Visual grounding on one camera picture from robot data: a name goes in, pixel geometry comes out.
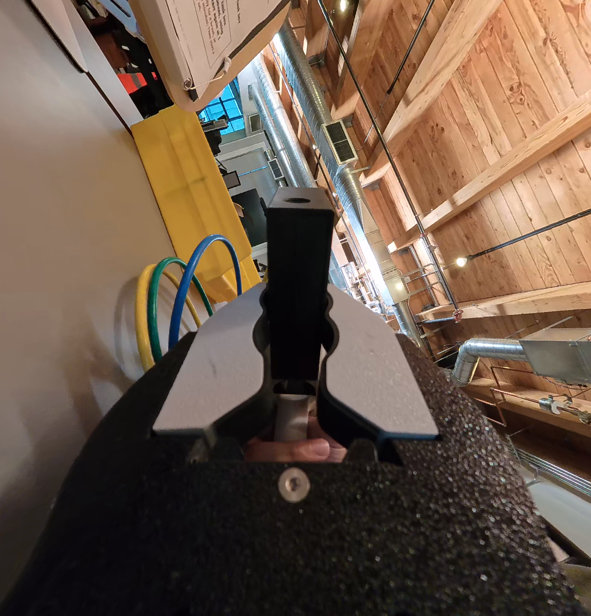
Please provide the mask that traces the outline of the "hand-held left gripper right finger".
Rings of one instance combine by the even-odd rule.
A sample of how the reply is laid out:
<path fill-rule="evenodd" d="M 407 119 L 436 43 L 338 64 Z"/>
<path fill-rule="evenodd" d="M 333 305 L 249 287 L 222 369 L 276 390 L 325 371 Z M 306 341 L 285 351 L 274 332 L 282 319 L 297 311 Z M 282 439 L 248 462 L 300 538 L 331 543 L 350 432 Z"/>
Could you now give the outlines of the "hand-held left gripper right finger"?
<path fill-rule="evenodd" d="M 328 285 L 328 297 L 332 343 L 318 381 L 321 428 L 342 446 L 435 440 L 438 428 L 395 332 L 336 286 Z"/>

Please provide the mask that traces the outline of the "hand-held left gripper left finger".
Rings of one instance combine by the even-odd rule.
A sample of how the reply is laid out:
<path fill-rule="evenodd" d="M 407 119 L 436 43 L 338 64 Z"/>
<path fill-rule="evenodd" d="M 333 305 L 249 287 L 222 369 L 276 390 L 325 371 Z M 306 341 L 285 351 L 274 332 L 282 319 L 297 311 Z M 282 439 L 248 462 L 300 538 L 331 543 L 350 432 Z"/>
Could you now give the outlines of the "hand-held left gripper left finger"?
<path fill-rule="evenodd" d="M 153 431 L 254 437 L 275 417 L 269 323 L 258 284 L 198 330 Z"/>

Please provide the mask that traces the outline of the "yellow plastic bin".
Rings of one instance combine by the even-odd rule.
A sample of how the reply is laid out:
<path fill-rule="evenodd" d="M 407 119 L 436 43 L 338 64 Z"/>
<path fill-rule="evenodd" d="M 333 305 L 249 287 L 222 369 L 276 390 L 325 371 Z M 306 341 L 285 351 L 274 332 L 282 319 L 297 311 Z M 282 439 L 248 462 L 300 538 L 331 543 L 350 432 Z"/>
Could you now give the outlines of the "yellow plastic bin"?
<path fill-rule="evenodd" d="M 187 263 L 199 243 L 220 234 L 233 245 L 243 291 L 261 282 L 251 244 L 195 113 L 173 105 L 132 126 L 176 256 Z"/>

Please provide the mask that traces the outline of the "person's left hand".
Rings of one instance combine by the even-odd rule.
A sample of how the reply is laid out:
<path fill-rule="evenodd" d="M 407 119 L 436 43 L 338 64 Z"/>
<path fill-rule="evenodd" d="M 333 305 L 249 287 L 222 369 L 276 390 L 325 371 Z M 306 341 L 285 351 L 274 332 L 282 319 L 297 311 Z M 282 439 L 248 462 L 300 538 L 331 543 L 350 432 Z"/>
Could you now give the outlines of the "person's left hand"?
<path fill-rule="evenodd" d="M 251 463 L 340 463 L 347 450 L 310 417 L 307 436 L 302 441 L 278 442 L 251 439 L 244 450 L 244 460 Z"/>

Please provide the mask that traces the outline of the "black computer monitor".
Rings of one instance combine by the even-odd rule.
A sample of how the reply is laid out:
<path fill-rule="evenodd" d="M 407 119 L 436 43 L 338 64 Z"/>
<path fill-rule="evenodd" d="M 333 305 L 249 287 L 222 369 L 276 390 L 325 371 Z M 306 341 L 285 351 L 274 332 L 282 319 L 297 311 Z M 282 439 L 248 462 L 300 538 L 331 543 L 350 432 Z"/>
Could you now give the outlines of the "black computer monitor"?
<path fill-rule="evenodd" d="M 245 190 L 231 197 L 241 208 L 239 217 L 252 247 L 267 242 L 266 205 L 256 189 Z"/>

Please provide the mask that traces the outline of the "white vent grille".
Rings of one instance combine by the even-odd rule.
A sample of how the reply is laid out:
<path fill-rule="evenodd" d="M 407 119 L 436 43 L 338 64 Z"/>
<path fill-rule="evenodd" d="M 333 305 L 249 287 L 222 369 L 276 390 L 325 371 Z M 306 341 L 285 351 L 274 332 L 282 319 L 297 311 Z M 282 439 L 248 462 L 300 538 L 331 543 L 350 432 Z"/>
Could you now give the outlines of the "white vent grille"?
<path fill-rule="evenodd" d="M 346 166 L 358 161 L 358 154 L 347 133 L 343 120 L 338 119 L 321 126 L 330 146 L 334 159 L 339 166 Z"/>

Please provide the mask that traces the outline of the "printed instruction sheet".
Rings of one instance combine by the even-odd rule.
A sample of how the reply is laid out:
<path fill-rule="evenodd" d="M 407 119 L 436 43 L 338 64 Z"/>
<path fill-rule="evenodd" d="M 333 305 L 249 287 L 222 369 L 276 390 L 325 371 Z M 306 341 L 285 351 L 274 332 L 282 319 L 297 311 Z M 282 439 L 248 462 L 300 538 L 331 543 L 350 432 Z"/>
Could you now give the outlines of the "printed instruction sheet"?
<path fill-rule="evenodd" d="M 184 90 L 193 100 L 230 69 L 246 45 L 290 1 L 164 1 L 184 57 Z"/>

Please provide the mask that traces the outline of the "grey metal elbow duct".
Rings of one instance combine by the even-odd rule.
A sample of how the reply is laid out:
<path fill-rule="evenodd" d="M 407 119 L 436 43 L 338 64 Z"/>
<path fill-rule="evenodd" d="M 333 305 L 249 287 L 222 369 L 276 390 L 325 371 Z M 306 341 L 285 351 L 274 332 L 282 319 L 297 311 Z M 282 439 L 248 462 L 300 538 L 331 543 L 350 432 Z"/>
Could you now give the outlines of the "grey metal elbow duct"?
<path fill-rule="evenodd" d="M 591 385 L 591 328 L 545 328 L 521 340 L 471 338 L 459 349 L 454 382 L 468 385 L 481 358 L 526 362 L 538 376 Z"/>

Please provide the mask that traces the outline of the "silver ventilation duct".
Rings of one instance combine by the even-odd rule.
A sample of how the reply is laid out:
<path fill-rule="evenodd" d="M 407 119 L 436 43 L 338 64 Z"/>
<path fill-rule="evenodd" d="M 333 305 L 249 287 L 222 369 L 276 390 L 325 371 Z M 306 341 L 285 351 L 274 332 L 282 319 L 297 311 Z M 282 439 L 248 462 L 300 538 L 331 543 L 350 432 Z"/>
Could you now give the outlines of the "silver ventilation duct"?
<path fill-rule="evenodd" d="M 263 55 L 255 56 L 251 66 L 255 75 L 255 81 L 250 85 L 252 100 L 286 179 L 293 187 L 315 188 L 310 167 L 271 80 Z"/>
<path fill-rule="evenodd" d="M 284 66 L 286 78 L 294 90 L 294 94 L 302 108 L 303 116 L 320 150 L 322 160 L 328 170 L 340 204 L 362 249 L 372 280 L 385 305 L 398 305 L 397 318 L 401 331 L 411 338 L 413 343 L 420 349 L 425 350 L 425 345 L 415 327 L 413 317 L 406 302 L 392 299 L 382 276 L 382 270 L 366 238 L 361 214 L 368 203 L 361 183 L 356 179 L 351 167 L 339 165 L 330 142 L 323 131 L 322 126 L 332 122 L 330 110 L 325 103 L 321 88 L 316 81 L 305 53 L 297 40 L 295 31 L 288 20 L 285 20 L 273 38 L 273 42 Z"/>

